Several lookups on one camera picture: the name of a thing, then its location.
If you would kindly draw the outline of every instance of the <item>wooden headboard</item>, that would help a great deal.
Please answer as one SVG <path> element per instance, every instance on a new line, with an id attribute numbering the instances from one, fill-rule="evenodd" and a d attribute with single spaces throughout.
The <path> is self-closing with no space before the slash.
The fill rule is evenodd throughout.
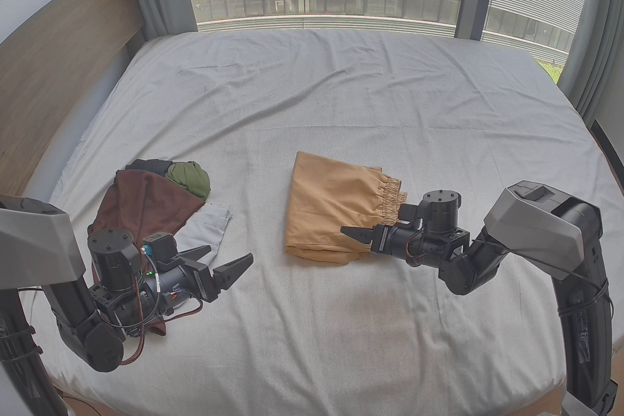
<path id="1" fill-rule="evenodd" d="M 65 116 L 143 24 L 136 0 L 52 0 L 0 44 L 0 193 L 24 192 Z"/>

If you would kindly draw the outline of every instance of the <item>mattress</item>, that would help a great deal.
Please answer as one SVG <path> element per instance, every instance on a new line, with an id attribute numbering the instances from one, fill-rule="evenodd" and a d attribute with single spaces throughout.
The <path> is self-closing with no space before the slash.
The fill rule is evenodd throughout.
<path id="1" fill-rule="evenodd" d="M 550 278 L 520 257 L 456 296 L 436 270 L 391 257 L 339 266 L 285 254 L 300 150 L 382 166 L 408 202 L 456 190 L 472 234 L 523 179 L 598 205 L 613 338 L 624 337 L 624 198 L 528 52 L 356 30 L 186 33 L 130 62 L 51 202 L 70 214 L 88 262 L 86 227 L 117 169 L 137 157 L 195 160 L 210 175 L 209 201 L 233 213 L 212 265 L 247 252 L 254 264 L 112 373 L 66 348 L 38 296 L 35 340 L 59 386 L 129 415 L 500 415 L 564 381 Z M 136 341 L 124 345 L 129 356 Z"/>

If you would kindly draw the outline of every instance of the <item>silver plastic casing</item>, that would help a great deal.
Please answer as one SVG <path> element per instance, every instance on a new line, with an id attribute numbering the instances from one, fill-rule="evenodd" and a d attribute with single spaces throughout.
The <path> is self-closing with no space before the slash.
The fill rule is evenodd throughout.
<path id="1" fill-rule="evenodd" d="M 543 184 L 518 182 L 494 203 L 484 219 L 486 230 L 512 252 L 563 280 L 583 261 L 581 230 L 557 216 L 557 208 L 571 199 L 576 200 Z"/>
<path id="2" fill-rule="evenodd" d="M 67 213 L 0 195 L 0 289 L 69 282 L 84 272 Z"/>

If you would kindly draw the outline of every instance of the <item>maroon garment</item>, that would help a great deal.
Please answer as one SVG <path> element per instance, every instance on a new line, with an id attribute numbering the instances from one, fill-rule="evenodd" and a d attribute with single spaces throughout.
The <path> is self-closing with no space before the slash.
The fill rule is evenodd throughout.
<path id="1" fill-rule="evenodd" d="M 203 205 L 197 196 L 165 177 L 144 170 L 118 170 L 97 210 L 93 232 L 122 227 L 132 233 L 134 245 L 140 248 L 153 233 L 175 234 Z M 93 277 L 97 282 L 95 270 Z M 164 335 L 165 324 L 150 331 Z"/>

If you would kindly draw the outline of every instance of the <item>black baseboard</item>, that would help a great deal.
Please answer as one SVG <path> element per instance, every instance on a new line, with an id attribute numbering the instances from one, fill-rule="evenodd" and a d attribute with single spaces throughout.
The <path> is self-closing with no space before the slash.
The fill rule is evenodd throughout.
<path id="1" fill-rule="evenodd" d="M 593 121 L 591 129 L 591 132 L 598 141 L 598 144 L 600 144 L 600 147 L 604 151 L 606 159 L 609 160 L 609 162 L 611 163 L 611 167 L 615 172 L 615 176 L 620 181 L 620 185 L 624 186 L 624 164 L 622 164 L 620 156 L 618 156 L 618 153 L 615 152 L 611 141 L 608 139 L 604 130 L 602 130 L 602 127 L 598 124 L 596 120 Z"/>

